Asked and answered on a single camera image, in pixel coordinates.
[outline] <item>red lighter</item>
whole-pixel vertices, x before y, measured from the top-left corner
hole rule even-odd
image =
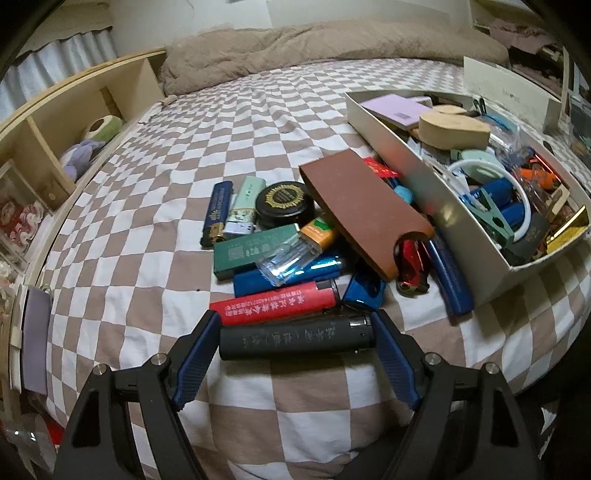
[[[334,280],[304,283],[209,305],[223,325],[250,325],[322,312],[340,302]]]
[[[427,254],[422,243],[404,240],[398,254],[397,290],[406,297],[427,293],[427,273]]]

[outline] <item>gold emblem on tin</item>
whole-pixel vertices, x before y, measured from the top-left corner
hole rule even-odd
[[[267,192],[265,201],[273,208],[282,210],[297,207],[304,199],[304,191],[295,185],[279,185]]]

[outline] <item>clothespin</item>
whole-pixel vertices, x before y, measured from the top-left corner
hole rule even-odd
[[[486,207],[486,212],[473,207],[470,203],[465,205],[495,242],[501,247],[511,244],[514,238],[513,229],[486,190],[480,191],[479,200]]]

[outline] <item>beige blanket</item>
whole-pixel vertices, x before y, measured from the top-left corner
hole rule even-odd
[[[216,30],[167,49],[167,95],[195,92],[253,73],[313,61],[418,58],[462,64],[464,56],[507,64],[507,49],[476,31],[432,22],[356,20],[269,30]]]

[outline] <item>pink notepad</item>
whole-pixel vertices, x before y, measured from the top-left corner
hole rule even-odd
[[[428,106],[421,105],[394,93],[362,102],[361,106],[376,116],[392,122],[397,127],[405,130],[418,125],[418,119],[421,113],[432,110]]]

